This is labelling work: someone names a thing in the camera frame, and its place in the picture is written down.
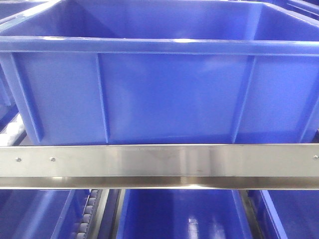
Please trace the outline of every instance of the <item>metal bar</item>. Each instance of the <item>metal bar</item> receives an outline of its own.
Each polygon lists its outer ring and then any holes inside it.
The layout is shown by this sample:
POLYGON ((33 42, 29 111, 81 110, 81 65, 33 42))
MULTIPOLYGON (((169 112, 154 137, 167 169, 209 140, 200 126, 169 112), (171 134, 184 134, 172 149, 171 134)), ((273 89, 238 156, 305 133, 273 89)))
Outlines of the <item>metal bar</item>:
POLYGON ((246 213, 246 217, 247 217, 247 221, 249 224, 249 228, 251 231, 251 234, 253 236, 253 239, 264 239, 254 209, 251 205, 250 199, 248 197, 247 191, 246 190, 240 190, 240 197, 245 209, 245 213, 246 213))
POLYGON ((0 147, 0 187, 319 188, 319 144, 0 147))
POLYGON ((111 238, 118 210, 120 194, 120 189, 110 190, 97 239, 111 238))

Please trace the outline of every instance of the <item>storage rack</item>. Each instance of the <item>storage rack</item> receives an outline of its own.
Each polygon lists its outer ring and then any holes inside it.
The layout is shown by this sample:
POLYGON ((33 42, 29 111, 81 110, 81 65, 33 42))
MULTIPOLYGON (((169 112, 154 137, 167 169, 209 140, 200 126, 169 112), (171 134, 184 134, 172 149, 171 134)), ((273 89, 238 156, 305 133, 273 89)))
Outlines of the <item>storage rack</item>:
MULTIPOLYGON (((111 223, 103 234, 114 237, 123 193, 112 188, 319 188, 317 143, 17 146, 24 137, 21 132, 16 146, 0 149, 1 188, 110 188, 104 197, 102 190, 93 191, 94 209, 77 235, 83 239, 96 234, 106 217, 111 223)), ((247 207, 254 238, 261 238, 247 207)))

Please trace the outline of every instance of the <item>blue plastic crate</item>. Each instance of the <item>blue plastic crate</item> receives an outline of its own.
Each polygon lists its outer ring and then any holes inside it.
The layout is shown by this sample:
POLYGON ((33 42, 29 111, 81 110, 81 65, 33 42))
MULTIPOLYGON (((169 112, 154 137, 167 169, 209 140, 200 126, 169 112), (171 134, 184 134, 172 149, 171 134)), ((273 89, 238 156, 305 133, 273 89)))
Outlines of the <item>blue plastic crate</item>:
POLYGON ((0 23, 8 20, 9 16, 32 8, 45 0, 0 0, 0 23))
MULTIPOLYGON (((44 1, 0 0, 0 24, 11 19, 11 16, 36 6, 44 1)), ((12 93, 8 87, 0 65, 0 130, 17 114, 12 93)))
POLYGON ((265 239, 319 239, 319 191, 250 191, 265 239))
POLYGON ((74 239, 89 190, 0 190, 0 238, 74 239))
POLYGON ((252 239, 238 191, 127 190, 117 239, 252 239))
POLYGON ((33 143, 312 140, 318 21, 262 2, 55 2, 0 26, 33 143))

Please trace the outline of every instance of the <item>plastic bin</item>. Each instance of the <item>plastic bin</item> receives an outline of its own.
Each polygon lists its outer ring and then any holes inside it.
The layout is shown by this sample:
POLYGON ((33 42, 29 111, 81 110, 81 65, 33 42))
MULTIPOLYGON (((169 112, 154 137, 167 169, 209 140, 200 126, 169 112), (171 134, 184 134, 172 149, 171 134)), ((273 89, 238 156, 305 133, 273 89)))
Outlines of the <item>plastic bin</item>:
POLYGON ((75 238, 89 190, 0 190, 0 238, 75 238))
POLYGON ((0 23, 5 22, 11 15, 32 8, 45 0, 0 0, 0 23))
POLYGON ((0 66, 0 131, 17 113, 17 106, 0 66))
POLYGON ((250 191, 265 239, 319 239, 319 191, 250 191))
POLYGON ((51 1, 0 26, 0 64, 35 144, 310 142, 318 23, 262 2, 51 1))
MULTIPOLYGON (((9 21, 12 15, 45 1, 0 0, 0 24, 9 21)), ((12 93, 0 66, 0 131, 18 113, 12 93)))
POLYGON ((238 191, 127 190, 117 239, 251 239, 238 191))

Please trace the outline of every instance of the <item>metal shelf frame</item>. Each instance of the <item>metal shelf frame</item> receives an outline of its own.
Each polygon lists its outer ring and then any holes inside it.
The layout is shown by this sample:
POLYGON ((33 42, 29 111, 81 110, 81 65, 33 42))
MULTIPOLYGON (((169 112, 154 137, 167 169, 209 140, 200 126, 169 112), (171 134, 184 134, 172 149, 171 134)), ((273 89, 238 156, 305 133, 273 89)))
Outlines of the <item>metal shelf frame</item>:
POLYGON ((319 189, 319 144, 0 147, 0 187, 319 189))

